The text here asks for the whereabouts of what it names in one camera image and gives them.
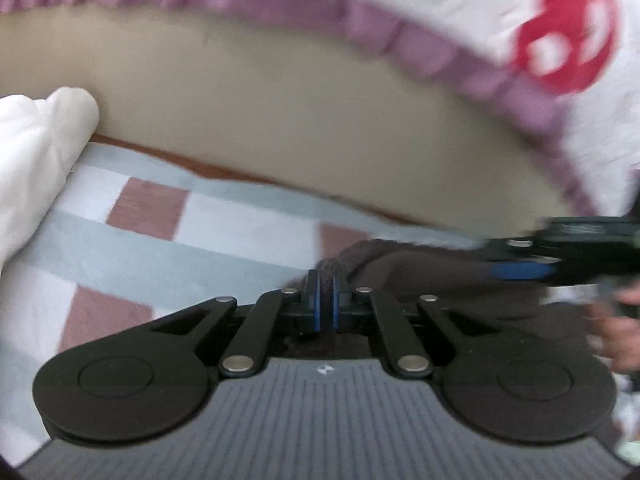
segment finger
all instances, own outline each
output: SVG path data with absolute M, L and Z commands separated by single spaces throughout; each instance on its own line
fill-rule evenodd
M 625 304 L 640 304 L 640 284 L 636 283 L 631 288 L 624 288 L 616 292 L 616 298 Z
M 609 359 L 613 359 L 615 361 L 615 359 L 620 354 L 620 347 L 615 342 L 603 340 L 602 344 L 600 345 L 600 348 L 597 349 L 596 353 L 600 357 L 606 357 Z
M 609 317 L 600 320 L 600 333 L 607 340 L 639 339 L 640 322 L 629 317 Z
M 611 363 L 611 370 L 617 374 L 629 374 L 640 370 L 640 353 L 633 352 L 617 356 Z
M 593 319 L 605 319 L 613 316 L 614 312 L 610 305 L 604 301 L 596 301 L 588 306 L 589 316 Z

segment bed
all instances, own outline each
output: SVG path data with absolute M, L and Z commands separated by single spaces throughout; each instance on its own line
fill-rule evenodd
M 512 234 L 565 211 L 554 187 L 575 212 L 625 209 L 640 162 L 636 6 L 0 0 L 0 92 L 86 86 L 110 136 L 422 222 Z M 170 12 L 185 8 L 312 34 Z M 578 30 L 552 28 L 548 13 L 564 12 Z M 265 38 L 277 47 L 265 49 Z M 120 40 L 124 48 L 110 45 Z M 209 66 L 211 49 L 219 57 Z M 134 85 L 127 91 L 124 77 Z M 373 237 L 477 243 L 299 190 L 210 180 L 89 144 L 33 239 L 2 270 L 0 453 L 19 463 L 45 441 L 30 387 L 55 353 L 219 294 L 251 302 Z
M 89 143 L 34 237 L 2 270 L 0 454 L 17 464 L 46 441 L 31 383 L 57 352 L 215 296 L 253 303 L 368 238 L 477 243 Z

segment metal rivet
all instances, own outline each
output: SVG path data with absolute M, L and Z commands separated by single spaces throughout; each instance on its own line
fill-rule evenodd
M 254 360 L 246 355 L 230 355 L 222 361 L 222 366 L 230 372 L 246 372 L 254 366 Z
M 523 249 L 526 247 L 531 247 L 533 245 L 533 242 L 531 240 L 507 240 L 507 245 L 510 247 Z
M 429 368 L 429 361 L 421 355 L 405 355 L 398 359 L 398 366 L 405 372 L 423 372 Z

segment white pillowcase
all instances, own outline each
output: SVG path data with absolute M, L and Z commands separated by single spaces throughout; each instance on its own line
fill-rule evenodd
M 34 234 L 98 125 L 81 88 L 0 99 L 0 271 Z

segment beige headboard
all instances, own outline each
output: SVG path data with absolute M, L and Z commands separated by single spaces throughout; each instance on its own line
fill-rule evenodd
M 82 86 L 100 133 L 471 234 L 567 213 L 520 137 L 339 41 L 156 8 L 0 16 L 0 94 Z

